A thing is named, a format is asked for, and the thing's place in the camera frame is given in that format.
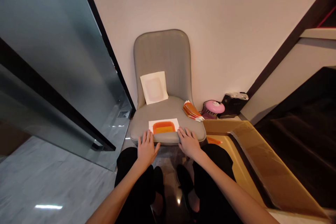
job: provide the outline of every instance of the black pants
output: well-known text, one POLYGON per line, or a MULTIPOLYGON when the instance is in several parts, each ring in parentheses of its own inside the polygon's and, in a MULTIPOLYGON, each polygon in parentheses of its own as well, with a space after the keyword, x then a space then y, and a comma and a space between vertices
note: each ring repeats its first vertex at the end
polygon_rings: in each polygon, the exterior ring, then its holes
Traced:
MULTIPOLYGON (((233 161, 228 153, 218 145, 207 144, 202 150, 211 160, 234 181, 233 161)), ((117 159, 118 172, 115 187, 128 173, 137 159, 138 151, 130 147, 122 151, 117 159)), ((200 199, 199 220, 197 223, 242 223, 231 205, 223 196, 210 175, 196 162, 193 163, 195 173, 195 192, 200 199)), ((154 169, 151 165, 135 183, 116 223, 155 223, 150 205, 155 200, 154 169)))

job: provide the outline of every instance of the black shoe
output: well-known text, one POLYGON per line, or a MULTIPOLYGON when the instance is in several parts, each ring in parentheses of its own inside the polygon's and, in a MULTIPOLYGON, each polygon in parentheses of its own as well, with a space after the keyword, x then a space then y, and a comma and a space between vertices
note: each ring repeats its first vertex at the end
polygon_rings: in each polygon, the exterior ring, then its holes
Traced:
POLYGON ((163 173, 162 170, 159 166, 156 166, 154 169, 154 186, 155 186, 155 191, 157 191, 159 194, 161 194, 162 199, 163 199, 163 207, 160 215, 156 215, 154 213, 154 217, 157 220, 157 223, 162 223, 163 218, 165 217, 166 214, 166 199, 165 199, 165 186, 163 184, 163 173))
POLYGON ((182 194, 184 196, 185 204, 187 205, 187 209, 191 214, 191 217, 194 220, 197 220, 198 213, 196 213, 193 209, 191 209, 188 199, 188 194, 193 190, 194 184, 191 180, 190 174, 188 170, 181 164, 176 167, 176 176, 178 183, 180 184, 179 188, 182 190, 182 194))

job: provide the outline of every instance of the staircase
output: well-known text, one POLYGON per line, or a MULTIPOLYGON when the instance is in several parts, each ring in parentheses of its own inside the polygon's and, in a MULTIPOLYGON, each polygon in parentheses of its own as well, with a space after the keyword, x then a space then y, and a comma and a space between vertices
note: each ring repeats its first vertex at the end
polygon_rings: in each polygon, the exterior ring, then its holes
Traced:
POLYGON ((336 105, 318 99, 256 129, 325 208, 336 209, 336 105))

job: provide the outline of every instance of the right hand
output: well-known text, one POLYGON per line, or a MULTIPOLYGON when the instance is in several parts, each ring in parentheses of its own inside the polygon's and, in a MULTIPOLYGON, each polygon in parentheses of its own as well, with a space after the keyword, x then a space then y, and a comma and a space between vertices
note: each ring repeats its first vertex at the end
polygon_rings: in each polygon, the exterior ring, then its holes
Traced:
POLYGON ((188 157, 195 160, 195 157, 202 153, 200 143, 196 138, 196 134, 194 132, 190 133, 187 128, 185 128, 184 132, 181 127, 179 127, 179 129, 177 130, 177 134, 179 135, 179 138, 181 140, 181 143, 178 144, 180 149, 188 157))

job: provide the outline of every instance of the forearm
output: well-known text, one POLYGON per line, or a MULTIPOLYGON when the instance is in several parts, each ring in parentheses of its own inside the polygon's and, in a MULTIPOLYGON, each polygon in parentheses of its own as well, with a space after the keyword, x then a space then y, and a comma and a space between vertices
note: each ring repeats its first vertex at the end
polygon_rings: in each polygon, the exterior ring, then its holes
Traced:
POLYGON ((227 201, 245 224, 279 224, 244 189, 226 175, 205 152, 199 152, 194 160, 215 181, 227 201))
POLYGON ((142 166, 136 161, 126 176, 106 197, 86 224, 115 223, 131 189, 143 173, 142 166))

